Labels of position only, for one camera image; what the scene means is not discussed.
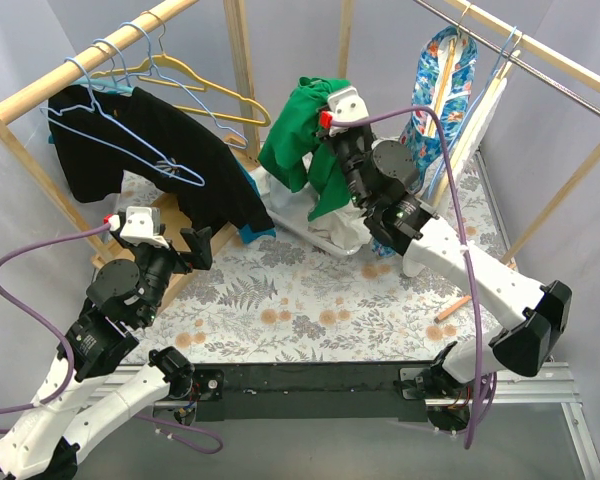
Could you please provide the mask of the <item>teal t shirt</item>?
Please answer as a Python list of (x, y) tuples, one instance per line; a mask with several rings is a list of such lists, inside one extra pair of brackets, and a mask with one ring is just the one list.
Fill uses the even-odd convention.
[(159, 157), (121, 129), (98, 124), (87, 136), (49, 125), (60, 165), (69, 189), (81, 203), (104, 199), (122, 191), (126, 171), (152, 182), (176, 196), (178, 207), (194, 228), (217, 230), (230, 223), (254, 234), (274, 228), (259, 195), (246, 178), (229, 148), (195, 121), (180, 126), (167, 123), (157, 128), (133, 130), (176, 163), (198, 173), (202, 187), (158, 173), (146, 163)]

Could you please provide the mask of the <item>teal plastic hanger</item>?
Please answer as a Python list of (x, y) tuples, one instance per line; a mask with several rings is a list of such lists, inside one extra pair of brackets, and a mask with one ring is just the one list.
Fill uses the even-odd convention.
[(133, 87), (124, 85), (122, 83), (115, 83), (108, 80), (89, 80), (86, 77), (82, 77), (73, 82), (73, 85), (81, 85), (89, 88), (99, 90), (101, 92), (114, 92), (117, 94), (131, 95), (133, 93)]

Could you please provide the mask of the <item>white t shirt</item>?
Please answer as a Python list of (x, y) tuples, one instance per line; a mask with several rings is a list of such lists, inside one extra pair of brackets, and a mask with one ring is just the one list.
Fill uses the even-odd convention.
[(318, 194), (309, 185), (299, 192), (292, 193), (281, 182), (269, 174), (263, 167), (257, 167), (250, 172), (260, 193), (261, 199), (269, 197), (274, 210), (280, 214), (294, 210), (302, 212), (311, 231), (319, 236), (330, 239), (336, 246), (343, 249), (360, 248), (371, 241), (371, 234), (364, 225), (362, 212), (351, 203), (336, 209), (316, 220), (309, 220), (308, 215), (317, 205)]

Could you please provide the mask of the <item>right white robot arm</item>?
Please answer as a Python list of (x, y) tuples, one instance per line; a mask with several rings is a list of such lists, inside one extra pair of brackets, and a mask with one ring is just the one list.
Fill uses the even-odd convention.
[(473, 341), (452, 342), (402, 386), (419, 397), (455, 397), (475, 379), (501, 370), (534, 377), (567, 325), (571, 289), (543, 284), (480, 248), (461, 243), (456, 229), (408, 190), (417, 170), (405, 145), (377, 141), (369, 126), (334, 128), (323, 139), (334, 153), (354, 206), (371, 236), (403, 259), (427, 267), (479, 305), (499, 328)]

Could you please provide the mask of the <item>black t shirt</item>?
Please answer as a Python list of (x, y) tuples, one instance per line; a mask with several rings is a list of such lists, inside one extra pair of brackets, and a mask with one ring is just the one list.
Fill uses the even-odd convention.
[(245, 241), (274, 223), (229, 147), (151, 93), (129, 96), (71, 85), (48, 100), (49, 129), (73, 197), (92, 203), (122, 191), (130, 172), (173, 194), (196, 229), (227, 223)]

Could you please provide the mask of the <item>bright green t shirt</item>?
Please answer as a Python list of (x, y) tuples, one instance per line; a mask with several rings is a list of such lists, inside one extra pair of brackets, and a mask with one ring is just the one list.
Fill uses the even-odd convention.
[(350, 82), (341, 78), (301, 77), (271, 127), (258, 160), (291, 192), (310, 185), (318, 194), (307, 219), (314, 221), (349, 204), (350, 194), (336, 157), (319, 140), (319, 111), (330, 94)]

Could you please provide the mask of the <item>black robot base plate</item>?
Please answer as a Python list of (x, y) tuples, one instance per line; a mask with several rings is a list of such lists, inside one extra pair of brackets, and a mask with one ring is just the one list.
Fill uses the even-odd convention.
[(476, 390), (448, 380), (435, 385), (428, 361), (200, 363), (193, 391), (154, 401), (163, 408), (196, 406), (196, 420), (389, 418), (424, 421), (428, 408), (454, 412)]

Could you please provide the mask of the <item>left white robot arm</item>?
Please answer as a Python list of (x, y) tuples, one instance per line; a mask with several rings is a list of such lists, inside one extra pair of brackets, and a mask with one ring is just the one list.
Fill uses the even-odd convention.
[(71, 479), (90, 450), (155, 400), (188, 397), (194, 367), (173, 347), (153, 350), (123, 386), (91, 407), (85, 401), (137, 346), (132, 332), (153, 324), (171, 277), (212, 265), (212, 230), (184, 228), (177, 251), (158, 227), (130, 237), (112, 228), (130, 259), (106, 263), (86, 290), (78, 319), (62, 335), (50, 370), (20, 417), (0, 437), (7, 479)]

